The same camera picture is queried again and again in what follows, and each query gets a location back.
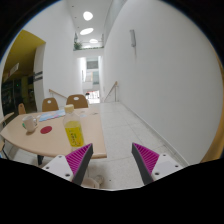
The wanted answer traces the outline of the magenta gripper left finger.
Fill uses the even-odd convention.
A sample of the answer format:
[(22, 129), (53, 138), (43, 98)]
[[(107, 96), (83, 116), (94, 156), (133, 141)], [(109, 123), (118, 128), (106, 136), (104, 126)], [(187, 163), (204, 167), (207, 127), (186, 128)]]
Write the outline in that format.
[(43, 167), (43, 170), (73, 182), (76, 185), (81, 185), (92, 154), (93, 145), (88, 144), (66, 156), (56, 156)]

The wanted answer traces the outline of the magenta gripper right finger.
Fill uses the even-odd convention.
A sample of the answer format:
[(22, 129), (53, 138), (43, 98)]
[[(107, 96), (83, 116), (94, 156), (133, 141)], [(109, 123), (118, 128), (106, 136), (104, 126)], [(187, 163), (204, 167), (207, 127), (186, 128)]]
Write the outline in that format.
[(132, 154), (145, 185), (182, 169), (167, 153), (158, 154), (137, 143), (132, 144)]

